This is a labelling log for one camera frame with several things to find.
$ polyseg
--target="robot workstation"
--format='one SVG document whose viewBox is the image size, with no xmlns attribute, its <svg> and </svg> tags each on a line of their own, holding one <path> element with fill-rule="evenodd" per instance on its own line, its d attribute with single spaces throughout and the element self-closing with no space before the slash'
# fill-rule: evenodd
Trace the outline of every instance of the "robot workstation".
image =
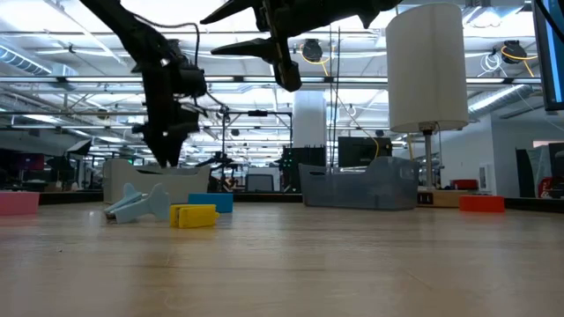
<svg viewBox="0 0 564 317">
<path fill-rule="evenodd" d="M 561 316 L 562 30 L 553 0 L 0 1 L 0 315 Z"/>
</svg>

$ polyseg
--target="ceiling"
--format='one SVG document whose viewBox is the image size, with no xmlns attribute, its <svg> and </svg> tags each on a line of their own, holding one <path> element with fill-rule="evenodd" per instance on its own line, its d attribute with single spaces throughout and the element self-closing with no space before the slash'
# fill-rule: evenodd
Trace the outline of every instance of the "ceiling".
<svg viewBox="0 0 564 317">
<path fill-rule="evenodd" d="M 115 77 L 130 76 L 130 70 L 135 63 L 130 59 L 123 49 L 119 39 L 111 33 L 110 29 L 97 19 L 78 0 L 61 1 L 64 12 L 62 14 L 47 4 L 49 0 L 3 0 L 0 2 L 0 45 L 8 45 L 18 51 L 26 58 L 55 69 L 56 64 L 66 65 L 76 71 L 79 76 L 90 77 Z M 209 13 L 221 6 L 222 0 L 208 1 L 177 1 L 177 0 L 122 0 L 122 5 L 150 20 L 159 23 L 177 24 L 183 22 L 196 22 L 206 17 Z M 427 1 L 404 1 L 399 7 L 399 12 L 408 10 L 416 4 Z M 505 18 L 483 18 L 473 24 L 467 24 L 464 28 L 464 47 L 466 55 L 467 77 L 529 77 L 529 73 L 522 64 L 503 64 L 502 68 L 506 74 L 497 71 L 485 71 L 484 58 L 492 52 L 492 48 L 500 48 L 505 40 L 519 40 L 529 55 L 536 54 L 536 43 L 534 37 L 533 17 L 527 9 L 525 1 L 506 1 L 516 9 Z M 336 73 L 336 58 L 330 58 L 330 48 L 338 46 L 338 29 L 341 29 L 341 58 L 340 75 L 348 77 L 386 77 L 386 25 L 397 15 L 396 11 L 382 12 L 378 18 L 367 29 L 363 29 L 360 20 L 356 17 L 347 18 L 335 22 L 331 27 L 324 27 L 304 33 L 301 36 L 289 40 L 290 48 L 296 48 L 292 58 L 300 65 L 302 76 L 324 77 Z M 92 33 L 90 37 L 84 30 Z M 193 58 L 196 46 L 196 34 L 192 27 L 184 27 L 175 30 L 162 30 L 166 37 L 181 40 L 181 48 L 185 54 Z M 266 38 L 269 35 L 259 33 L 255 26 L 255 17 L 252 10 L 246 10 L 231 18 L 226 18 L 209 26 L 200 26 L 202 32 L 199 67 L 205 69 L 206 76 L 271 76 L 271 67 L 261 59 L 252 57 L 234 56 L 212 56 L 210 51 L 219 46 L 247 41 L 255 38 Z M 301 56 L 301 44 L 305 39 L 317 39 L 324 51 L 326 70 L 321 65 L 307 63 Z M 68 49 L 72 46 L 77 52 L 71 54 Z M 538 76 L 537 61 L 532 61 L 531 67 Z M 30 76 L 15 67 L 0 63 L 0 73 L 5 76 Z M 53 91 L 52 86 L 37 84 L 10 84 L 12 89 L 18 89 L 24 93 L 45 100 L 50 104 L 60 107 L 64 103 L 65 91 Z M 109 87 L 110 90 L 123 89 L 129 93 L 80 93 L 84 88 Z M 83 84 L 78 85 L 69 97 L 66 105 L 73 105 L 72 111 L 97 111 L 105 108 L 109 111 L 143 111 L 142 103 L 145 99 L 140 92 L 140 85 L 101 85 Z M 325 90 L 327 99 L 330 98 L 328 86 L 319 85 L 315 89 Z M 242 85 L 233 83 L 217 83 L 211 85 L 211 91 L 217 99 L 226 103 L 234 110 L 247 111 L 252 109 L 276 110 L 279 112 L 292 112 L 293 93 L 277 88 L 273 84 L 268 85 Z M 478 86 L 469 86 L 469 97 L 482 92 Z M 384 87 L 369 89 L 369 87 L 355 87 L 353 85 L 341 89 L 339 92 L 341 100 L 352 106 L 357 121 L 363 126 L 387 127 L 388 126 L 388 93 Z M 202 98 L 199 104 L 214 106 L 214 102 L 207 97 Z M 124 123 L 142 122 L 143 116 L 113 116 L 109 120 L 90 119 L 92 124 L 98 125 L 120 125 Z M 213 118 L 203 120 L 204 126 L 217 126 L 219 123 Z M 279 118 L 249 118 L 242 116 L 237 124 L 244 126 L 279 126 L 272 130 L 249 130 L 242 131 L 238 137 L 231 138 L 240 140 L 287 140 L 289 132 L 280 122 Z M 352 127 L 354 123 L 345 110 L 340 110 L 338 126 Z M 202 158 L 192 154 L 192 160 L 202 160 L 209 156 L 207 150 L 194 150 L 193 145 L 208 146 L 209 151 L 216 150 L 218 142 L 214 140 L 213 134 L 220 132 L 208 131 L 193 135 L 186 143 L 187 154 L 197 151 Z M 138 142 L 138 136 L 121 131 L 123 138 Z M 351 133 L 361 135 L 360 131 L 342 130 L 339 133 Z M 273 146 L 277 148 L 261 148 L 265 143 L 256 143 L 256 151 L 266 153 L 262 157 L 256 155 L 253 161 L 269 161 L 278 155 L 280 144 Z"/>
</svg>

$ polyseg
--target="black monitor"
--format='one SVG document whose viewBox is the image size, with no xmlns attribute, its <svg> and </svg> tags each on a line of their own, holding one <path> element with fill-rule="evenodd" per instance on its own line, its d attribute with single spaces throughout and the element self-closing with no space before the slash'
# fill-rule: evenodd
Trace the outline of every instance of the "black monitor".
<svg viewBox="0 0 564 317">
<path fill-rule="evenodd" d="M 378 156 L 391 156 L 392 143 L 388 137 L 376 137 Z M 341 136 L 338 139 L 338 166 L 368 166 L 376 156 L 376 144 L 370 137 Z"/>
<path fill-rule="evenodd" d="M 564 17 L 559 7 L 559 0 L 541 0 L 553 17 L 554 22 L 564 30 Z M 545 17 L 534 4 L 535 31 L 537 33 L 537 51 L 545 95 L 545 110 L 564 109 L 564 43 L 546 22 Z"/>
</svg>

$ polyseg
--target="light blue plastic piece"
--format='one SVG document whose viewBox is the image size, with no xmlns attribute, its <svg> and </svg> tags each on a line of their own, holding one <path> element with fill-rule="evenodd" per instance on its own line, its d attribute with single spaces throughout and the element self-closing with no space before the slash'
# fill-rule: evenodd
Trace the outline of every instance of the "light blue plastic piece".
<svg viewBox="0 0 564 317">
<path fill-rule="evenodd" d="M 118 224 L 129 223 L 146 214 L 153 214 L 159 220 L 168 221 L 170 217 L 169 208 L 170 199 L 165 187 L 162 184 L 157 184 L 145 199 L 114 210 L 114 215 Z"/>
<path fill-rule="evenodd" d="M 121 201 L 114 203 L 113 205 L 107 207 L 104 212 L 114 213 L 114 210 L 121 208 L 130 203 L 138 202 L 143 197 L 143 193 L 135 190 L 131 183 L 126 183 L 123 185 L 123 198 Z"/>
</svg>

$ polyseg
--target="table surface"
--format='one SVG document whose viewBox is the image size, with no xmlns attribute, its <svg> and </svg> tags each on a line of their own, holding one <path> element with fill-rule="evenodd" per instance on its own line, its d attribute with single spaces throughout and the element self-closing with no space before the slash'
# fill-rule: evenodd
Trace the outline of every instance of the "table surface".
<svg viewBox="0 0 564 317">
<path fill-rule="evenodd" d="M 564 215 L 237 203 L 216 228 L 98 203 L 0 217 L 12 316 L 562 316 Z"/>
</svg>

